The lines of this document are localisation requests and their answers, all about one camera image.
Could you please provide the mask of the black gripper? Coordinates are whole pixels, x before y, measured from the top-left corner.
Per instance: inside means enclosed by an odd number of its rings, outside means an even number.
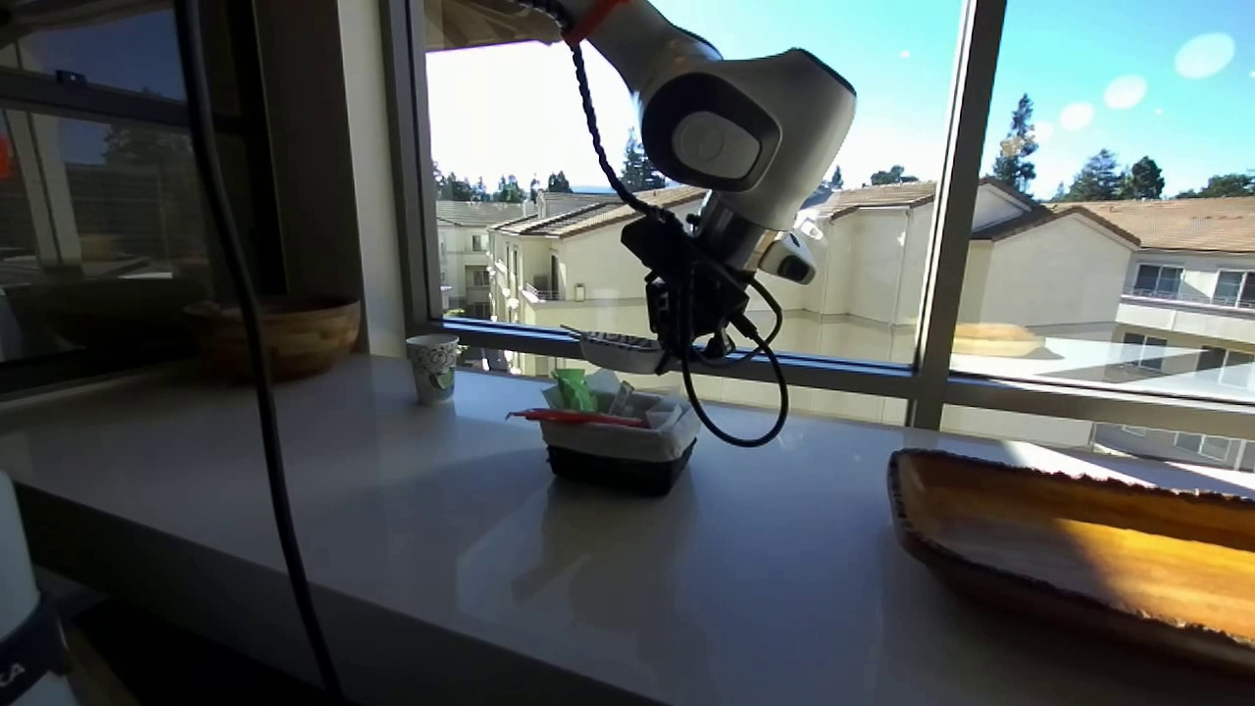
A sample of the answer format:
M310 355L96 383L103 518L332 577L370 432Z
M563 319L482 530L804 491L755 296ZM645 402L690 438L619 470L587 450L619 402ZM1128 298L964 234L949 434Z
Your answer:
M662 357L725 357L749 278L700 250L674 216L632 221L619 242L645 267L645 323Z

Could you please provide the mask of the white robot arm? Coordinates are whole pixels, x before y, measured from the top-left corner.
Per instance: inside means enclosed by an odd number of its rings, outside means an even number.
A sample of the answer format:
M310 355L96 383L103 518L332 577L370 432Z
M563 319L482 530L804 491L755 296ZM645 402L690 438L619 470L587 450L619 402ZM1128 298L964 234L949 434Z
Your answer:
M645 161L706 191L700 211L639 204L619 242L645 267L645 319L666 363L745 327L755 271L817 278L795 216L855 123L855 87L804 47L725 61L649 0L524 0L568 50L593 44L639 104Z

